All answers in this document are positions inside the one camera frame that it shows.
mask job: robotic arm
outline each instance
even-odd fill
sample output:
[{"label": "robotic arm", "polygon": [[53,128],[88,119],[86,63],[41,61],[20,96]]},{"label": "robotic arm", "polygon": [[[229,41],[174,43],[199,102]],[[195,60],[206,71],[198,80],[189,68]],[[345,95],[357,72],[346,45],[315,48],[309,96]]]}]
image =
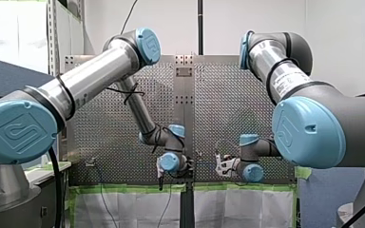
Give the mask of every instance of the robotic arm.
[{"label": "robotic arm", "polygon": [[249,31],[242,37],[240,67],[263,82],[276,105],[274,139],[250,136],[256,139],[244,150],[242,142],[249,136],[242,135],[239,159],[217,156],[221,176],[230,168],[245,181],[260,181],[263,170],[258,160],[249,159],[255,154],[282,156],[313,168],[365,167],[365,95],[347,97],[330,84],[310,79],[312,62],[306,41],[294,33]]},{"label": "robotic arm", "polygon": [[[137,29],[111,38],[102,54],[61,77],[0,99],[0,164],[30,162],[45,154],[75,111],[115,82],[133,84],[132,74],[156,64],[160,55],[154,32]],[[147,111],[139,115],[142,131],[153,130]]]}]

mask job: green tape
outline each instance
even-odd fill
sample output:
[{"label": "green tape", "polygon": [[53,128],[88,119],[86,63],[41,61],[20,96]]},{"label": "green tape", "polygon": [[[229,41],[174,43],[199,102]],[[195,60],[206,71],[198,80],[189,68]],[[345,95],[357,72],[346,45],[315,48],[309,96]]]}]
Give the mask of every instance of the green tape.
[{"label": "green tape", "polygon": [[78,194],[72,188],[69,188],[68,193],[69,193],[69,199],[67,200],[67,203],[69,204],[70,228],[75,228],[76,196]]},{"label": "green tape", "polygon": [[[298,189],[295,184],[245,184],[236,185],[231,182],[201,182],[195,183],[195,191],[217,191],[217,190],[260,190],[260,191],[274,191],[274,192],[293,192],[293,224],[296,227],[297,223],[297,195]],[[185,190],[184,184],[173,184],[171,186],[171,192],[183,192]],[[102,191],[101,185],[92,186],[74,186],[69,188],[69,218],[70,228],[75,228],[75,207],[76,199],[78,195],[82,194],[100,194]],[[154,194],[154,193],[168,193],[170,191],[170,184],[163,186],[163,191],[159,191],[157,185],[128,185],[128,184],[104,184],[103,193],[141,193],[141,194]]]},{"label": "green tape", "polygon": [[[183,192],[185,190],[184,184],[173,184],[171,186],[171,192]],[[71,187],[69,191],[81,194],[97,194],[101,193],[101,185],[93,186],[76,186]],[[142,193],[142,194],[153,194],[153,193],[167,193],[170,191],[170,184],[163,186],[163,191],[159,190],[157,185],[127,185],[127,184],[104,184],[103,193]]]},{"label": "green tape", "polygon": [[296,176],[296,178],[308,180],[311,173],[312,173],[311,168],[300,167],[300,166],[295,167],[295,176]]}]

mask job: perforated metal panel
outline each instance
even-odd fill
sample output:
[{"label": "perforated metal panel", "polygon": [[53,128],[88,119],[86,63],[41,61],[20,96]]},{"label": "perforated metal panel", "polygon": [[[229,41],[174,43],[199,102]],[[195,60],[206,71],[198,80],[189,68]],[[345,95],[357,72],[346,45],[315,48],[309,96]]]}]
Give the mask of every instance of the perforated metal panel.
[{"label": "perforated metal panel", "polygon": [[[230,181],[215,172],[215,145],[224,154],[239,154],[240,134],[272,135],[273,106],[265,86],[248,70],[240,70],[238,56],[195,58],[196,181]],[[293,182],[294,167],[277,158],[262,158],[264,182]]]},{"label": "perforated metal panel", "polygon": [[[173,121],[173,75],[173,65],[165,62],[135,74],[137,91],[145,93],[147,108],[158,124]],[[71,169],[72,185],[99,182],[96,168],[103,173],[103,182],[157,183],[156,158],[163,150],[151,154],[152,146],[138,142],[139,129],[123,101],[119,93],[105,90],[76,113],[74,138],[80,160]],[[97,167],[86,167],[91,158]]]},{"label": "perforated metal panel", "polygon": [[[88,58],[72,57],[68,64],[74,66],[68,68]],[[175,103],[181,102],[182,91],[187,93],[187,98],[193,95],[195,118],[187,120],[185,110],[183,121],[193,125],[192,143],[197,155],[194,156],[195,181],[230,181],[216,175],[215,143],[227,140],[238,145],[242,133],[269,137],[273,106],[264,86],[249,71],[239,70],[237,56],[196,56],[193,59],[195,80],[192,77],[186,80],[194,85],[184,85],[185,89],[176,85],[175,82],[182,79],[175,75],[179,66],[174,56],[163,56],[160,63],[147,66],[135,75],[139,82],[137,90],[145,92],[144,100],[153,120],[162,125],[172,124],[181,116],[176,113],[181,112],[181,108]],[[103,182],[157,183],[156,158],[163,150],[159,148],[151,154],[151,146],[138,142],[138,127],[120,94],[102,92],[76,113],[72,125],[73,136],[69,140],[77,148],[79,162],[71,168],[70,184],[101,181],[96,167],[86,167],[86,162],[92,158],[103,173]],[[220,143],[220,146],[223,153],[239,153],[233,145]],[[271,158],[262,159],[261,163],[266,172],[265,182],[287,183],[294,179],[294,168],[286,161]]]}]

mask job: metal frame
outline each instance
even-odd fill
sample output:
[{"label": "metal frame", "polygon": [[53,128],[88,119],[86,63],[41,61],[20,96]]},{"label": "metal frame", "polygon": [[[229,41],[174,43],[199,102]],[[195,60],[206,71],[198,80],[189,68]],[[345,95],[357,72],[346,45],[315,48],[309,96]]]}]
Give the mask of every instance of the metal frame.
[{"label": "metal frame", "polygon": [[48,19],[48,73],[52,76],[59,75],[60,59],[58,47],[56,0],[47,2]]},{"label": "metal frame", "polygon": [[[83,55],[79,55],[79,56],[67,56],[65,59],[65,66],[66,66],[66,71],[71,70],[74,67],[77,67],[78,65],[82,64],[83,62],[91,59],[93,56],[83,56]],[[200,175],[202,175],[202,178],[200,180],[198,180],[198,171],[201,171],[200,167],[197,167],[197,161],[201,160],[203,158],[203,155],[201,155],[201,151],[198,148],[197,144],[198,143],[202,143],[204,138],[199,137],[196,134],[203,134],[206,135],[208,132],[206,132],[207,129],[205,129],[205,132],[203,132],[203,128],[202,126],[198,126],[198,129],[196,129],[197,124],[203,124],[202,123],[202,119],[198,118],[197,115],[201,115],[200,112],[201,108],[202,109],[206,109],[207,106],[203,106],[203,100],[202,100],[202,95],[201,93],[203,93],[204,91],[201,90],[201,85],[203,83],[202,80],[209,80],[209,75],[207,75],[208,73],[214,73],[214,72],[218,72],[218,67],[225,67],[223,70],[225,70],[226,72],[233,72],[231,75],[232,76],[236,76],[239,77],[237,78],[227,78],[227,79],[223,79],[223,80],[232,80],[232,82],[234,82],[235,80],[250,80],[246,83],[250,83],[249,88],[247,88],[246,86],[242,86],[240,89],[244,89],[241,90],[241,94],[242,93],[247,93],[246,89],[254,89],[251,88],[251,86],[255,86],[257,88],[257,97],[259,97],[260,103],[259,104],[252,104],[252,105],[261,105],[261,109],[262,110],[257,110],[257,112],[261,112],[262,115],[264,113],[268,113],[268,115],[272,115],[272,110],[273,110],[273,106],[270,104],[269,99],[266,95],[266,92],[264,91],[263,85],[258,85],[258,81],[255,81],[256,79],[254,77],[252,77],[252,75],[250,75],[250,73],[248,71],[237,71],[239,70],[237,68],[237,62],[238,62],[238,56],[193,56],[193,55],[177,55],[177,56],[162,56],[161,61],[159,62],[159,65],[163,65],[162,67],[167,67],[167,68],[173,68],[173,85],[172,85],[172,96],[170,97],[170,95],[168,94],[162,94],[164,93],[164,90],[161,91],[148,91],[149,93],[146,94],[146,101],[147,100],[158,100],[158,97],[160,96],[160,99],[165,99],[166,101],[168,101],[168,99],[172,99],[172,105],[173,105],[173,110],[172,110],[172,123],[173,124],[182,124],[185,126],[185,147],[186,147],[186,153],[185,155],[187,157],[190,157],[192,159],[194,159],[194,175],[192,176],[185,176],[184,179],[180,179],[177,182],[174,183],[184,183],[186,186],[186,191],[182,192],[181,194],[181,222],[180,222],[180,226],[182,228],[193,228],[195,227],[195,216],[194,216],[194,191],[193,191],[193,184],[196,181],[206,181],[206,182],[210,182],[210,181],[230,181],[227,179],[223,179],[223,178],[219,178],[218,176],[216,176],[216,171],[213,170],[214,176],[209,175],[209,180],[204,180],[203,179],[203,175],[208,175],[207,173],[200,173]],[[140,79],[139,74],[143,75],[145,73],[145,71],[140,71],[137,74],[136,79]],[[160,71],[151,71],[152,73],[161,73]],[[235,91],[234,85],[229,85],[229,84],[221,84],[222,86],[232,86],[231,89],[232,91]],[[152,86],[150,85],[149,82],[142,82],[141,86],[145,87],[145,86]],[[164,104],[162,104],[163,101],[160,101],[160,108],[164,108]],[[223,108],[218,106],[218,104],[215,104],[216,107],[212,106],[212,108]],[[126,111],[127,108],[124,107],[122,105],[122,100],[120,100],[120,104],[119,106],[117,106],[116,108],[121,108],[122,111]],[[164,117],[161,118],[161,120],[169,120],[167,119],[168,117]],[[264,122],[266,123],[266,126],[259,126],[259,128],[265,129],[264,131],[258,132],[260,133],[261,136],[266,137],[268,136],[268,134],[271,134],[271,130],[270,130],[270,117],[269,116],[261,116],[260,118],[265,119]],[[81,156],[77,156],[79,154],[78,151],[78,145],[76,143],[76,136],[75,136],[75,130],[77,130],[77,124],[86,124],[85,121],[90,121],[90,119],[83,119],[81,122],[78,120],[72,120],[70,122],[67,123],[67,152],[68,153],[72,153],[73,154],[73,158],[77,158],[77,157],[81,157]],[[210,143],[215,143],[212,142],[212,140],[214,140],[213,138],[211,138],[211,136],[206,136],[206,137],[210,137],[209,141],[211,141]],[[205,147],[204,150],[206,153],[209,152],[209,147]],[[111,158],[114,161],[117,161],[120,159],[120,154],[114,154],[114,157]],[[215,158],[213,155],[213,151],[209,155],[207,155],[208,157],[206,157],[207,162],[215,162]],[[74,166],[74,172],[80,172],[82,171],[85,167],[85,165],[87,166],[87,161],[84,161],[83,159],[80,160],[80,162],[85,162],[85,163],[79,163],[79,166],[82,167],[80,169],[77,168],[78,165]],[[267,179],[265,181],[265,183],[273,183],[273,184],[277,184],[277,183],[296,183],[296,179],[295,179],[295,172],[294,172],[294,166],[290,165],[289,163],[287,163],[286,161],[278,161],[277,158],[268,158],[268,159],[264,159],[261,160],[261,162],[264,163],[264,165],[268,165],[268,163],[270,163],[269,166],[266,167],[266,170],[268,171],[269,168],[274,168],[276,170],[274,170],[274,172],[283,172],[283,173],[287,173],[287,177],[286,178],[281,178],[281,179]],[[125,169],[129,169],[130,164],[127,164]],[[155,171],[155,166],[151,167],[151,166],[147,166],[148,168],[153,168],[153,171]],[[164,182],[164,184],[170,182],[171,179],[166,179],[166,181]],[[130,182],[130,183],[134,183],[134,184],[157,184],[157,180],[154,179],[152,182]],[[84,184],[97,184],[97,181],[88,181],[88,182],[84,182]]]}]

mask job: robot logo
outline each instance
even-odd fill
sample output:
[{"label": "robot logo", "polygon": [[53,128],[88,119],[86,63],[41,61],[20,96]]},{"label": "robot logo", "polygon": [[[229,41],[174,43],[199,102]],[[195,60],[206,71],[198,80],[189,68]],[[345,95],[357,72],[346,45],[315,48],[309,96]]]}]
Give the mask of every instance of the robot logo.
[{"label": "robot logo", "polygon": [[147,48],[149,48],[153,53],[159,52],[159,45],[156,36],[151,35],[147,37],[145,40]]},{"label": "robot logo", "polygon": [[0,126],[0,138],[18,154],[44,139],[47,132],[31,114],[25,113]]}]

